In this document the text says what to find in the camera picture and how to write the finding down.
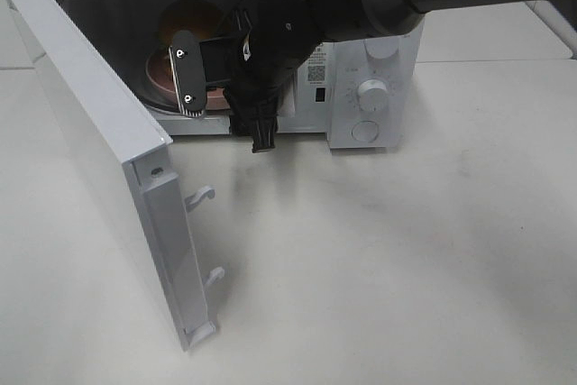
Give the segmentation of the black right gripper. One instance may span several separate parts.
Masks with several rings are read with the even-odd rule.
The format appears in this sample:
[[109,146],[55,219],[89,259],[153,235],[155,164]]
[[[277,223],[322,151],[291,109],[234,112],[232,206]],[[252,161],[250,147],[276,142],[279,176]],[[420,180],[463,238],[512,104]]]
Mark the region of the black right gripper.
[[312,0],[260,0],[253,27],[228,37],[199,43],[192,32],[177,31],[169,59],[179,111],[202,117],[206,81],[223,84],[234,123],[252,137],[252,152],[272,150],[282,87],[322,40]]

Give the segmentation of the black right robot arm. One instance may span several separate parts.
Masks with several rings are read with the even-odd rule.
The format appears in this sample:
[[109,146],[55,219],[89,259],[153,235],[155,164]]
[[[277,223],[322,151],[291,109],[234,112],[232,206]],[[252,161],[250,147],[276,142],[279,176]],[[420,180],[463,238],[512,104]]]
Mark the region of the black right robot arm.
[[281,89],[318,45],[407,34],[432,11],[520,1],[532,0],[259,0],[256,20],[237,32],[206,41],[175,33],[169,58],[179,111],[201,116],[208,89],[220,87],[252,151],[269,151]]

